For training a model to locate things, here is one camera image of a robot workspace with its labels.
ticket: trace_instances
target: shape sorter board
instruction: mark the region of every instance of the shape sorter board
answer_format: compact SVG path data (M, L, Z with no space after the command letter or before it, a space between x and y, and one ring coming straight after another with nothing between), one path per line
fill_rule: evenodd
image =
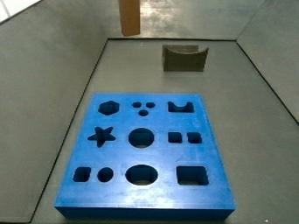
M93 94L54 207L65 218L225 220L236 205L197 94Z

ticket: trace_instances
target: rectangular hole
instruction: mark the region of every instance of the rectangular hole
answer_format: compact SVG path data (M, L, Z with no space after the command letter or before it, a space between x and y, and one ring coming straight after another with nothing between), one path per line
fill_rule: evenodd
M207 170L203 166L177 166L176 178L180 186L205 186L209 184Z
M74 171L72 180L74 182L86 182L89 180L89 173L90 173L89 167L78 167Z
M183 134L180 132L168 132L168 142L180 144L183 142Z
M201 134L199 132L188 132L187 137L191 144L201 144Z

